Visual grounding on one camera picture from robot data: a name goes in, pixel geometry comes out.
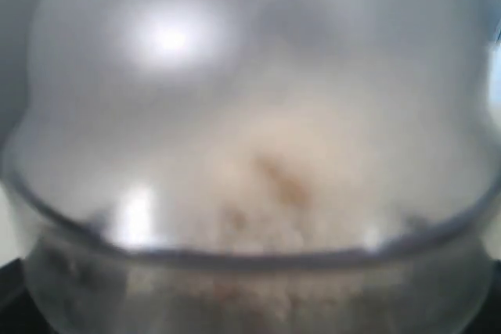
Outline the clear plastic shaker bottle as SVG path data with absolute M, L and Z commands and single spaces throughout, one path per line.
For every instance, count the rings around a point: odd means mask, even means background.
M 478 0 L 39 0 L 3 183 L 58 333 L 459 333 L 500 203 Z

